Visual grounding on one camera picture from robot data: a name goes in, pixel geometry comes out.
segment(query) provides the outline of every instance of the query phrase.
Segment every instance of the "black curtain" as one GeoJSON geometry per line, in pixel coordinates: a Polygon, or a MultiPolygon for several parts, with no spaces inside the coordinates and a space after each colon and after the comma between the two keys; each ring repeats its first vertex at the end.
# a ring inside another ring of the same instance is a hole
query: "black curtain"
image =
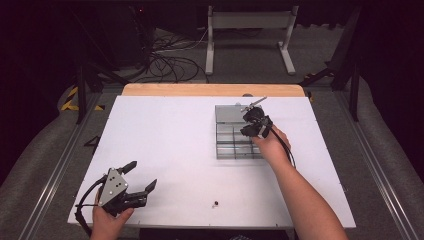
{"type": "Polygon", "coordinates": [[[49,9],[48,2],[0,3],[1,183],[28,143],[58,116],[57,102],[73,83],[75,68],[49,9]]]}
{"type": "Polygon", "coordinates": [[[352,47],[375,105],[424,181],[423,9],[420,1],[366,5],[352,47]]]}

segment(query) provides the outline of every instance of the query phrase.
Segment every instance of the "human hand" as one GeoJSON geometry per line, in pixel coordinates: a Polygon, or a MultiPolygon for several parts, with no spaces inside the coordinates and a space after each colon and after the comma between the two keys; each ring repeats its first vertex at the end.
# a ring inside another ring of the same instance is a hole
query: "human hand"
{"type": "MultiPolygon", "coordinates": [[[[98,194],[96,196],[96,204],[98,203],[98,194]]],[[[134,208],[128,208],[118,217],[114,217],[107,213],[102,207],[93,207],[93,231],[91,240],[115,240],[118,238],[124,224],[134,213],[134,208]]]]}
{"type": "MultiPolygon", "coordinates": [[[[272,129],[290,149],[291,146],[286,134],[275,125],[272,126],[272,129]]],[[[252,137],[252,141],[259,147],[262,156],[269,162],[271,167],[279,162],[290,163],[283,146],[281,146],[280,141],[271,131],[266,138],[252,137]]]]}

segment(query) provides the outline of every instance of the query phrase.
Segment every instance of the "metal rail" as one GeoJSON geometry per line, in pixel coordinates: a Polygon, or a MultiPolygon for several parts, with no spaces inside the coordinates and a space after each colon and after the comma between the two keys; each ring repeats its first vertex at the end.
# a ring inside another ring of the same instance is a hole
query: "metal rail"
{"type": "Polygon", "coordinates": [[[383,197],[392,217],[396,223],[396,226],[399,229],[402,239],[408,240],[418,240],[418,235],[415,232],[411,222],[409,221],[408,216],[399,199],[396,195],[395,190],[390,184],[386,174],[384,173],[377,157],[375,156],[367,138],[365,137],[364,132],[362,131],[361,126],[358,122],[355,122],[349,112],[349,107],[347,105],[347,97],[342,92],[335,92],[336,99],[343,109],[345,117],[348,119],[359,143],[361,146],[361,151],[365,158],[365,163],[367,164],[375,183],[377,184],[378,189],[380,190],[381,196],[383,197]]]}
{"type": "MultiPolygon", "coordinates": [[[[98,99],[100,98],[100,93],[93,93],[93,96],[90,97],[88,102],[88,109],[94,109],[98,99]]],[[[68,168],[69,162],[72,159],[74,154],[75,144],[79,139],[79,136],[84,130],[84,127],[87,124],[87,121],[91,115],[92,111],[88,111],[85,118],[81,121],[79,125],[76,125],[71,137],[66,144],[65,149],[63,150],[62,155],[59,158],[58,163],[56,164],[55,169],[53,170],[52,175],[50,176],[47,184],[45,185],[40,198],[38,199],[37,204],[34,207],[34,210],[31,213],[24,229],[19,236],[19,239],[33,239],[37,230],[43,220],[47,209],[49,208],[50,203],[53,200],[53,197],[59,187],[59,184],[63,178],[63,175],[68,168]]]]}

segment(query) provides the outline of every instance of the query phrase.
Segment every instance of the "white tabletop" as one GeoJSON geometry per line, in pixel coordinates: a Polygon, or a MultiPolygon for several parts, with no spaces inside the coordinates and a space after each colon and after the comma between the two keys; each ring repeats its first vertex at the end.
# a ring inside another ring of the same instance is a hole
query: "white tabletop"
{"type": "MultiPolygon", "coordinates": [[[[284,199],[262,159],[217,160],[215,105],[248,105],[257,97],[119,96],[76,199],[110,167],[137,161],[124,175],[128,193],[157,179],[147,205],[127,225],[164,228],[290,228],[284,199]]],[[[306,97],[269,97],[265,114],[284,131],[298,171],[327,200],[345,228],[355,222],[306,97]]],[[[95,191],[86,203],[94,201],[95,191]]],[[[75,207],[68,222],[76,224],[75,207]]],[[[91,208],[83,208],[92,223],[91,208]]]]}

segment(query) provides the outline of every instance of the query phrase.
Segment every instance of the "forearm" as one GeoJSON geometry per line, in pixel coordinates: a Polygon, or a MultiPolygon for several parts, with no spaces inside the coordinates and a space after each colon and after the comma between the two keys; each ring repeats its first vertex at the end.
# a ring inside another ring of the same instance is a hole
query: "forearm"
{"type": "Polygon", "coordinates": [[[328,203],[287,160],[269,162],[300,239],[347,239],[328,203]]]}

